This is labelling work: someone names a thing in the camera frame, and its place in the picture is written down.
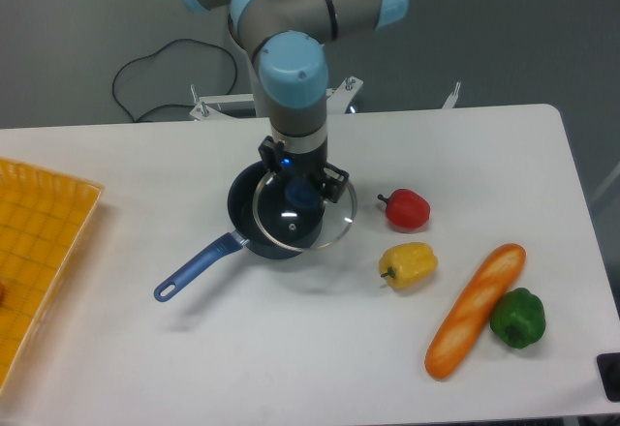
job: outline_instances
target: blue pan handle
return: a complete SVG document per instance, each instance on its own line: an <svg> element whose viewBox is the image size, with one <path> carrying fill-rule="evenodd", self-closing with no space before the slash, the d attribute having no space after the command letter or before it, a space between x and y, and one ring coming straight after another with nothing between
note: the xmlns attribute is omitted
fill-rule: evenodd
<svg viewBox="0 0 620 426"><path fill-rule="evenodd" d="M238 232L227 232L222 237L207 245L195 257L172 274L166 281L155 288L155 298L167 302L185 286L196 279L206 268L226 255L238 252L248 242Z"/></svg>

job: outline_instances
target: glass lid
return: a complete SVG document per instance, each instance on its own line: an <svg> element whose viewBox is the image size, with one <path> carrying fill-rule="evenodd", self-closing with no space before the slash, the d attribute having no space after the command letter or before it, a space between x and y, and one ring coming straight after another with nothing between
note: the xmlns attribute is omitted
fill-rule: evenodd
<svg viewBox="0 0 620 426"><path fill-rule="evenodd" d="M357 213L356 191L349 180L337 202L326 199L325 183L309 176L269 171L252 199L261 232L288 250L319 250L340 240Z"/></svg>

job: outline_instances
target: pepper stem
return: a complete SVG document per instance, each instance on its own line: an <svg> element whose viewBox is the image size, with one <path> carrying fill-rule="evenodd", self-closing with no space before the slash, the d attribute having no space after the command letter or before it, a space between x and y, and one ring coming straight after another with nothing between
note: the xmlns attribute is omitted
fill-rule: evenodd
<svg viewBox="0 0 620 426"><path fill-rule="evenodd" d="M391 279L396 279L396 271L391 266L387 269L387 272L381 275L382 278L389 276Z"/></svg>

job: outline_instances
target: yellow bell pepper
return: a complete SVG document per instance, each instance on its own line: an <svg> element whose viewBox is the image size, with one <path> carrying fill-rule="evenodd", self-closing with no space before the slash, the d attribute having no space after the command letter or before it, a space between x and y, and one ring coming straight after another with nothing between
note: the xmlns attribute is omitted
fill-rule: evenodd
<svg viewBox="0 0 620 426"><path fill-rule="evenodd" d="M379 260L379 273L394 289L404 289L435 271L437 263L428 244L411 242L388 249Z"/></svg>

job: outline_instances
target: toy vegetable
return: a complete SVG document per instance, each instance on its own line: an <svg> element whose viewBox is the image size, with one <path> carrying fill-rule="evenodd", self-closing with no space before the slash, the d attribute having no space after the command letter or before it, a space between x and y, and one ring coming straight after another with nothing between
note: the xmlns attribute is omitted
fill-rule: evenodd
<svg viewBox="0 0 620 426"><path fill-rule="evenodd" d="M412 242L392 247L379 260L381 277L393 289L404 289L437 268L437 257L428 244Z"/></svg>
<svg viewBox="0 0 620 426"><path fill-rule="evenodd" d="M525 250L517 244L495 249L461 292L424 359L426 371L444 380L465 359L497 302L521 274Z"/></svg>
<svg viewBox="0 0 620 426"><path fill-rule="evenodd" d="M378 195L377 198L387 205L387 219L403 229L417 229L426 224L430 217L428 202L409 189L397 189L389 198Z"/></svg>
<svg viewBox="0 0 620 426"><path fill-rule="evenodd" d="M491 313L490 325L509 347L524 349L538 342L546 328L541 300L524 288L504 295Z"/></svg>

